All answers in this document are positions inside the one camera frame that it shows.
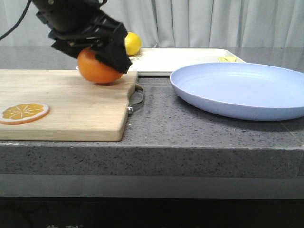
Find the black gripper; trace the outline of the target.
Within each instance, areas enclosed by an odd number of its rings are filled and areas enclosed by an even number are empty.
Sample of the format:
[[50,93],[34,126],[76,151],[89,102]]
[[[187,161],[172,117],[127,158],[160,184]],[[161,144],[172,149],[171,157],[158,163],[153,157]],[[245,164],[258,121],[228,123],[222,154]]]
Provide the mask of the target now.
[[111,18],[100,7],[107,1],[98,0],[34,0],[36,16],[50,29],[52,48],[78,58],[89,48],[95,58],[120,73],[132,65],[125,49],[127,30],[121,22],[111,24]]

